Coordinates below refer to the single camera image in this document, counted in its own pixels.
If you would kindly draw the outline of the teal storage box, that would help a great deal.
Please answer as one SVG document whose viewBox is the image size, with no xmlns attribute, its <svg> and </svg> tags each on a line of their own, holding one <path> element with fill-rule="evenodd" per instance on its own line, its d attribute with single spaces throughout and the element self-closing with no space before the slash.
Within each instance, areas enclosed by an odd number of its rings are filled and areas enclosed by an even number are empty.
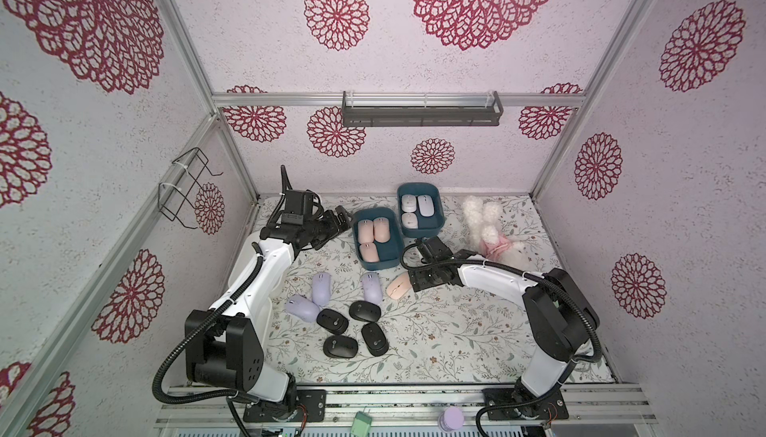
<svg viewBox="0 0 766 437">
<path fill-rule="evenodd" d="M 399 266 L 404 240 L 392 209 L 377 207 L 353 214 L 354 251 L 366 271 L 377 272 Z"/>
<path fill-rule="evenodd" d="M 406 238 L 431 238 L 446 223 L 438 188 L 430 183 L 405 183 L 397 190 L 399 222 Z"/>
</svg>

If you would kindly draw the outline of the white mouse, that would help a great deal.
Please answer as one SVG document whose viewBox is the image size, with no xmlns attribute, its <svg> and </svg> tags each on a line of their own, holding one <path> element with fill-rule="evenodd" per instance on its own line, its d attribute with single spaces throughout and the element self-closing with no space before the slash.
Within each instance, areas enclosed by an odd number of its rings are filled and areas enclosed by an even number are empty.
<svg viewBox="0 0 766 437">
<path fill-rule="evenodd" d="M 435 204 L 430 195 L 419 195 L 418 199 L 418 211 L 424 218 L 430 218 L 435 215 Z"/>
<path fill-rule="evenodd" d="M 414 212 L 406 212 L 401 216 L 401 223 L 405 229 L 417 230 L 419 228 L 418 217 Z"/>
<path fill-rule="evenodd" d="M 403 213 L 415 213 L 418 210 L 418 199 L 415 195 L 402 195 L 400 204 Z"/>
</svg>

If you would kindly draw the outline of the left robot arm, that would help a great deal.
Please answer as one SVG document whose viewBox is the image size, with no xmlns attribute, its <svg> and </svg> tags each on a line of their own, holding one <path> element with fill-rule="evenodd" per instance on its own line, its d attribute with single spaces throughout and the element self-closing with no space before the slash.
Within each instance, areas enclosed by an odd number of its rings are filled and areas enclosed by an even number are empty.
<svg viewBox="0 0 766 437">
<path fill-rule="evenodd" d="M 317 193 L 295 190 L 281 172 L 279 201 L 267 223 L 241 247 L 229 288 L 206 309 L 195 309 L 185 321 L 185 336 L 160 365 L 152 382 L 153 397 L 181 405 L 223 397 L 261 404 L 286 418 L 297 409 L 294 377 L 267 363 L 261 337 L 273 312 L 270 296 L 303 251 L 320 250 L 351 228 L 341 206 L 326 209 Z M 209 385 L 209 391 L 173 396 L 163 387 L 174 362 L 185 359 L 187 378 Z"/>
</svg>

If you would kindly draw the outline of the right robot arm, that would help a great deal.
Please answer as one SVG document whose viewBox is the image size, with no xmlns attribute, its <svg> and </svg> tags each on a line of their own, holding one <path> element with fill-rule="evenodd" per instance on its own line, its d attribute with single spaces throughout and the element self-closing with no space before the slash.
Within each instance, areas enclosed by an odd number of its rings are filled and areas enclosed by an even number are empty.
<svg viewBox="0 0 766 437">
<path fill-rule="evenodd" d="M 506 299 L 527 315 L 536 345 L 532 360 L 510 393 L 477 412 L 482 436 L 482 419 L 491 413 L 553 421 L 564 407 L 562 387 L 578 364 L 604 355 L 596 333 L 600 318 L 562 269 L 523 271 L 469 250 L 454 253 L 438 237 L 406 246 L 399 262 L 416 293 L 439 285 L 470 287 Z"/>
</svg>

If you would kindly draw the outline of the white tray rear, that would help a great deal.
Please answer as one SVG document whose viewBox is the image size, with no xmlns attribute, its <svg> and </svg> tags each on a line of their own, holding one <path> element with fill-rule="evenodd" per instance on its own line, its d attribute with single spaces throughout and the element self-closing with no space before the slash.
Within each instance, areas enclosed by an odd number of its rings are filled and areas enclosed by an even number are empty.
<svg viewBox="0 0 766 437">
<path fill-rule="evenodd" d="M 250 234 L 243 243 L 227 283 L 229 291 L 234 293 L 251 276 L 261 256 L 259 232 Z"/>
</svg>

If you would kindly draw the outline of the white plush toy pink dress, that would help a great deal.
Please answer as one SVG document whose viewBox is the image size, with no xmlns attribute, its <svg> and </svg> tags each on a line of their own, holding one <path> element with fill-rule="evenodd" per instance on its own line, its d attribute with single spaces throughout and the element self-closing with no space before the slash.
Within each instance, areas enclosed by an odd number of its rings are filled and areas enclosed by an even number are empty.
<svg viewBox="0 0 766 437">
<path fill-rule="evenodd" d="M 462 203 L 462 212 L 469 229 L 471 250 L 489 261 L 519 270 L 526 269 L 530 263 L 526 245 L 523 241 L 507 237 L 502 231 L 503 209 L 500 203 L 469 196 Z"/>
</svg>

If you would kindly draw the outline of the purple mouse upright left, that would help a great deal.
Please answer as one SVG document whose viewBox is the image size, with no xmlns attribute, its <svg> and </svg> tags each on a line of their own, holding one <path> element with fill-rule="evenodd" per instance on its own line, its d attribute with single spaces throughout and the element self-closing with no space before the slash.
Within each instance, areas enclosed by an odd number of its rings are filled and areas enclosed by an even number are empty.
<svg viewBox="0 0 766 437">
<path fill-rule="evenodd" d="M 331 301 L 332 279 L 328 273 L 318 273 L 312 277 L 312 301 L 317 307 L 326 307 Z"/>
</svg>

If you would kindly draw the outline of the purple mouse centre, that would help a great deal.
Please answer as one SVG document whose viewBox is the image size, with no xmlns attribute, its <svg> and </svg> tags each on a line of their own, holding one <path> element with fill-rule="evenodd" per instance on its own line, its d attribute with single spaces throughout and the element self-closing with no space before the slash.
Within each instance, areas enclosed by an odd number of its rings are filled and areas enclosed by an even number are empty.
<svg viewBox="0 0 766 437">
<path fill-rule="evenodd" d="M 361 276 L 360 281 L 364 300 L 369 303 L 374 303 L 375 305 L 381 305 L 383 301 L 383 293 L 379 273 L 366 273 Z"/>
</svg>

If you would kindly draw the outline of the black mouse upper right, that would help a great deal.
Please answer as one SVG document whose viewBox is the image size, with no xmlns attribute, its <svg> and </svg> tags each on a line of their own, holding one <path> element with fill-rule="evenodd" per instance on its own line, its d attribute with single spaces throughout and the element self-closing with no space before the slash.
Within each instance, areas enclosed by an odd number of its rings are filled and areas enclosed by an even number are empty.
<svg viewBox="0 0 766 437">
<path fill-rule="evenodd" d="M 349 305 L 349 317 L 363 323 L 377 323 L 381 318 L 382 311 L 379 305 L 369 301 L 353 301 Z"/>
</svg>

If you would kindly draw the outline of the black mouse lower right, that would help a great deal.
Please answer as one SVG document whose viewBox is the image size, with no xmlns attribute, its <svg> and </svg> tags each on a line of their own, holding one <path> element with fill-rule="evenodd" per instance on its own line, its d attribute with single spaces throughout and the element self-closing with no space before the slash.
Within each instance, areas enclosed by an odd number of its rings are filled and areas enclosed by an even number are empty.
<svg viewBox="0 0 766 437">
<path fill-rule="evenodd" d="M 378 323 L 367 323 L 361 329 L 365 345 L 373 356 L 385 355 L 389 351 L 389 342 Z"/>
</svg>

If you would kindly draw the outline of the black mouse upper left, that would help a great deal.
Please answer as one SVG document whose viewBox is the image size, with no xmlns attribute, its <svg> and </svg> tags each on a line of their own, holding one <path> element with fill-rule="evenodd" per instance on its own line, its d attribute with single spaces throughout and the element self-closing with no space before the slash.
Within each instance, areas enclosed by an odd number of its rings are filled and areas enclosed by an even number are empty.
<svg viewBox="0 0 766 437">
<path fill-rule="evenodd" d="M 316 323 L 332 335 L 343 335 L 349 327 L 349 320 L 334 309 L 322 309 L 316 317 Z"/>
</svg>

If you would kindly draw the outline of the black mouse lower left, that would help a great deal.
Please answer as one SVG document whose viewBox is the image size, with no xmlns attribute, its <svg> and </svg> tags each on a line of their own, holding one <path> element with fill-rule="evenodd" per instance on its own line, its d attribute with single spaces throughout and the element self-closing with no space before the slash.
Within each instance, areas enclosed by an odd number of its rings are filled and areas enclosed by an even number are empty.
<svg viewBox="0 0 766 437">
<path fill-rule="evenodd" d="M 358 353 L 358 342 L 346 335 L 331 335 L 323 343 L 323 353 L 330 358 L 351 359 Z"/>
</svg>

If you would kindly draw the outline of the green connector block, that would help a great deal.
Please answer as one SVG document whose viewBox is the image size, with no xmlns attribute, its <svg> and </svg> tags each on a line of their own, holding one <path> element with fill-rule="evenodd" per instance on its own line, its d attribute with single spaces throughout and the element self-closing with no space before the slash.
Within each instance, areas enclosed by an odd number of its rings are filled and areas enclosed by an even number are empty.
<svg viewBox="0 0 766 437">
<path fill-rule="evenodd" d="M 373 418 L 364 413 L 357 412 L 354 416 L 350 433 L 353 437 L 367 437 L 372 427 Z"/>
</svg>

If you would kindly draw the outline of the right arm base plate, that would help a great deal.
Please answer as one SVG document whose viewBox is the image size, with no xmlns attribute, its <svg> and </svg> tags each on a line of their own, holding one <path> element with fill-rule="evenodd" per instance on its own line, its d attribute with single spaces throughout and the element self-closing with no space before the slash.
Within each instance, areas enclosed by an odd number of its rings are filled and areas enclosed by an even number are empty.
<svg viewBox="0 0 766 437">
<path fill-rule="evenodd" d="M 482 391 L 490 421 L 566 420 L 570 413 L 561 388 L 556 386 L 540 397 L 525 389 L 486 388 Z"/>
</svg>

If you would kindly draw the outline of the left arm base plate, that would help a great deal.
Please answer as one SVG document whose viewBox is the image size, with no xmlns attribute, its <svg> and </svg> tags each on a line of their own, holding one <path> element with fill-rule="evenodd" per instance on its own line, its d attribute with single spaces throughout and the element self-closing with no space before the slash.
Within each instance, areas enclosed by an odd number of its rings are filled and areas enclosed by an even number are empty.
<svg viewBox="0 0 766 437">
<path fill-rule="evenodd" d="M 245 409 L 245 423 L 317 423 L 325 419 L 327 391 L 297 388 L 281 402 L 261 401 Z"/>
</svg>

